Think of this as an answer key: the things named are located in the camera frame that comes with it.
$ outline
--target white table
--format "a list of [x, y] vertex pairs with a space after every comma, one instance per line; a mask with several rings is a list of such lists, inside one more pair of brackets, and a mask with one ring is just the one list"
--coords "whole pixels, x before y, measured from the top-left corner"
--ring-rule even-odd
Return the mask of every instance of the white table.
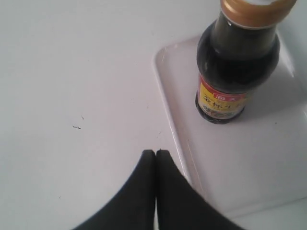
[[[152, 64], [163, 46], [200, 34], [204, 12], [213, 21], [218, 1], [2, 0], [0, 229], [75, 227], [143, 149], [168, 149], [181, 166]], [[299, 229], [291, 208], [307, 203], [236, 221]]]

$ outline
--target plastic tray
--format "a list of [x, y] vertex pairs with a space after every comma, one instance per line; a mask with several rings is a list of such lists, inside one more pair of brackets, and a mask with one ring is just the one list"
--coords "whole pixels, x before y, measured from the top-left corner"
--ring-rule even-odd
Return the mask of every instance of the plastic tray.
[[156, 72], [186, 176], [230, 218], [307, 197], [307, 97], [282, 41], [276, 71], [237, 120], [195, 106], [199, 37], [163, 48]]

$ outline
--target gold bottle cap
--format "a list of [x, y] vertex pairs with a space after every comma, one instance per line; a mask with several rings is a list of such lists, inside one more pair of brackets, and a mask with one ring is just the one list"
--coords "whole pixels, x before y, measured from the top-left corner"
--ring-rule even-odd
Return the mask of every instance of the gold bottle cap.
[[268, 27], [281, 22], [296, 0], [220, 0], [224, 15], [235, 24], [249, 28]]

